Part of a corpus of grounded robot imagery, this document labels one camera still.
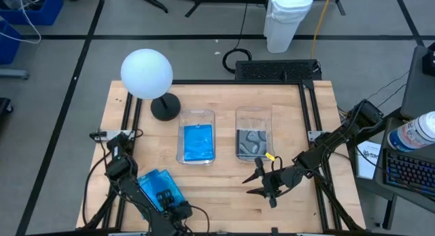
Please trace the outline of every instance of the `computer keyboard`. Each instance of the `computer keyboard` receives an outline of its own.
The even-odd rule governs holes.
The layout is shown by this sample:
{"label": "computer keyboard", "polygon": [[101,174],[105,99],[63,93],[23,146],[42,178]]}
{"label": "computer keyboard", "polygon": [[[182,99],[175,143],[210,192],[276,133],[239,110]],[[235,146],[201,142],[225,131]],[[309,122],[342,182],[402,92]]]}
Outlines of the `computer keyboard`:
{"label": "computer keyboard", "polygon": [[316,60],[237,61],[237,80],[321,80]]}
{"label": "computer keyboard", "polygon": [[391,150],[384,150],[384,182],[392,186],[410,189],[409,186],[435,196],[435,163],[410,158]]}

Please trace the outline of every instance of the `wooden table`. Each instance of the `wooden table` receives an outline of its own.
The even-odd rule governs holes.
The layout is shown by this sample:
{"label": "wooden table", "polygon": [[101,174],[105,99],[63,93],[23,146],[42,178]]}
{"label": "wooden table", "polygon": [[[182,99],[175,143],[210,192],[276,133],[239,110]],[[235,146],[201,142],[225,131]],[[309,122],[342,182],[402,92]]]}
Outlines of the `wooden table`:
{"label": "wooden table", "polygon": [[[177,153],[178,119],[161,122],[150,112],[151,101],[143,101],[139,128],[144,136],[136,140],[134,159],[139,166],[139,176],[152,169],[167,169],[184,197],[193,205],[203,208],[210,216],[211,232],[267,233],[271,227],[279,232],[321,232],[317,198],[313,180],[302,182],[285,196],[277,199],[275,209],[266,199],[246,194],[247,190],[261,186],[256,180],[247,184],[255,169],[254,164],[240,163],[235,156],[235,110],[240,106],[264,106],[272,110],[273,146],[275,154],[283,158],[284,166],[292,165],[291,159],[307,150],[307,137],[302,115],[298,87],[294,85],[173,85],[182,109],[212,109],[215,112],[216,159],[211,166],[180,165],[175,160]],[[317,104],[324,130],[333,131],[340,126],[336,101],[331,82],[315,82]],[[102,129],[118,130],[121,126],[127,91],[119,81],[113,81],[101,123]],[[307,104],[312,115],[309,93]],[[133,121],[130,112],[130,123]],[[344,146],[337,152],[347,154]],[[102,157],[96,146],[92,165]],[[350,162],[340,156],[330,158],[332,177],[337,199],[350,216],[365,228],[360,200]],[[100,165],[90,179],[86,215],[88,220],[95,214],[107,196],[109,183]],[[333,228],[332,214],[326,198],[329,226]],[[113,226],[118,202],[113,204]],[[77,226],[82,226],[79,216]],[[202,212],[194,210],[188,226],[195,232],[205,232],[207,223]],[[123,231],[146,231],[147,222],[141,218],[134,205],[126,204]]]}

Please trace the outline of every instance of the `white globe lamp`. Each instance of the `white globe lamp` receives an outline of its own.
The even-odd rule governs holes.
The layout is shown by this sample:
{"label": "white globe lamp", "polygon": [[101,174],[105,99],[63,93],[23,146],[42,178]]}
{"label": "white globe lamp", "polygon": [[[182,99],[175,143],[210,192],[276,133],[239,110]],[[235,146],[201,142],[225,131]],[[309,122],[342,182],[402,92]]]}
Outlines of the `white globe lamp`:
{"label": "white globe lamp", "polygon": [[125,88],[137,98],[153,99],[151,112],[158,120],[172,120],[181,110],[177,96],[167,92],[172,79],[171,64],[155,50],[131,52],[121,66],[121,80]]}

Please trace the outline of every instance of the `clear plastic container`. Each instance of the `clear plastic container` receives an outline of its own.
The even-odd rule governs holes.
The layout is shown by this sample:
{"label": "clear plastic container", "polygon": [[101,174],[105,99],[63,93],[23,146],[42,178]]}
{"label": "clear plastic container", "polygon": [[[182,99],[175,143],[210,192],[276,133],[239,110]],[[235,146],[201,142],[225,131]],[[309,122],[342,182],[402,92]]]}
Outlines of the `clear plastic container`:
{"label": "clear plastic container", "polygon": [[215,160],[215,113],[187,109],[179,115],[177,161],[184,165],[210,165]]}
{"label": "clear plastic container", "polygon": [[266,152],[275,155],[272,140],[272,111],[267,107],[239,107],[236,110],[236,156],[253,162]]}

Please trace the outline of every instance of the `blue cloth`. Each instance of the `blue cloth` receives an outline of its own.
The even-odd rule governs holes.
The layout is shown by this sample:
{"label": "blue cloth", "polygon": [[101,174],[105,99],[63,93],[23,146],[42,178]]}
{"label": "blue cloth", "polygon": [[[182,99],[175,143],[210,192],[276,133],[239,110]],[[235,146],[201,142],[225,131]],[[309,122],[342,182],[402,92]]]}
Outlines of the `blue cloth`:
{"label": "blue cloth", "polygon": [[215,157],[211,124],[184,127],[184,160],[207,161]]}

